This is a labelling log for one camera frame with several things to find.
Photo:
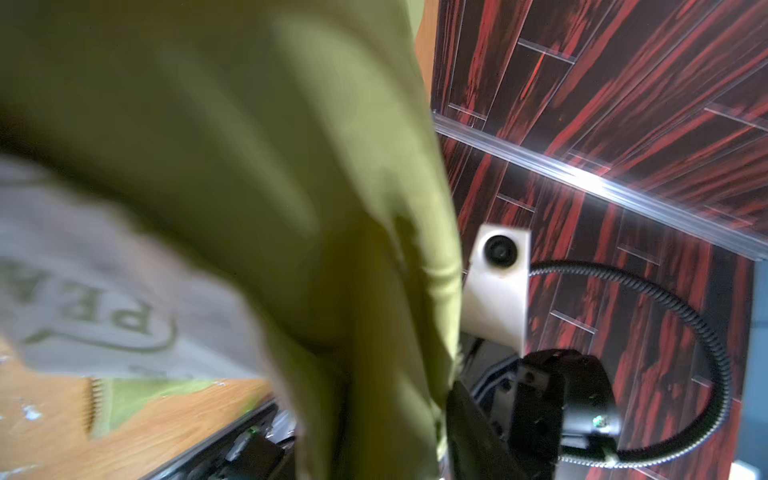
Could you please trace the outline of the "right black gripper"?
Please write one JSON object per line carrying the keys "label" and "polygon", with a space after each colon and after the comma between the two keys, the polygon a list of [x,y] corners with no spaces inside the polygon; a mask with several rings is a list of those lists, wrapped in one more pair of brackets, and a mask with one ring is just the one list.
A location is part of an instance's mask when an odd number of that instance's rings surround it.
{"label": "right black gripper", "polygon": [[519,356],[464,335],[459,379],[527,479],[552,479],[568,453],[617,462],[621,429],[610,381],[591,355],[549,349]]}

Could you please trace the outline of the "green Snoopy zip jacket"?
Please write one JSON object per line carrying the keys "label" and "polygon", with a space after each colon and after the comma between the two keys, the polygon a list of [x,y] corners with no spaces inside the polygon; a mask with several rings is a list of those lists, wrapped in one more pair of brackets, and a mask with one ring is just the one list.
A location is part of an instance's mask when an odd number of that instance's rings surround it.
{"label": "green Snoopy zip jacket", "polygon": [[462,289],[420,1],[5,1],[1,331],[268,378],[301,479],[436,479]]}

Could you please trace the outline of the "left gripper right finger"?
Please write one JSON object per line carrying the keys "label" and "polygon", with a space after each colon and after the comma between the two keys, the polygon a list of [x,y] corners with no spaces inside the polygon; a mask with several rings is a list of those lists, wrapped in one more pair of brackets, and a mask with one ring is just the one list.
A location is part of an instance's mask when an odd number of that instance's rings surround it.
{"label": "left gripper right finger", "polygon": [[460,380],[448,395],[446,422],[453,479],[527,479]]}

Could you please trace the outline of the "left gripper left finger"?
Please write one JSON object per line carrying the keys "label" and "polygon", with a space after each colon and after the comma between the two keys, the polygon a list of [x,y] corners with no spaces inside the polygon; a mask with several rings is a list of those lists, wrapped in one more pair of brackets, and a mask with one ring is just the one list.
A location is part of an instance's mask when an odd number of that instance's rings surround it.
{"label": "left gripper left finger", "polygon": [[145,477],[294,479],[297,422],[270,399]]}

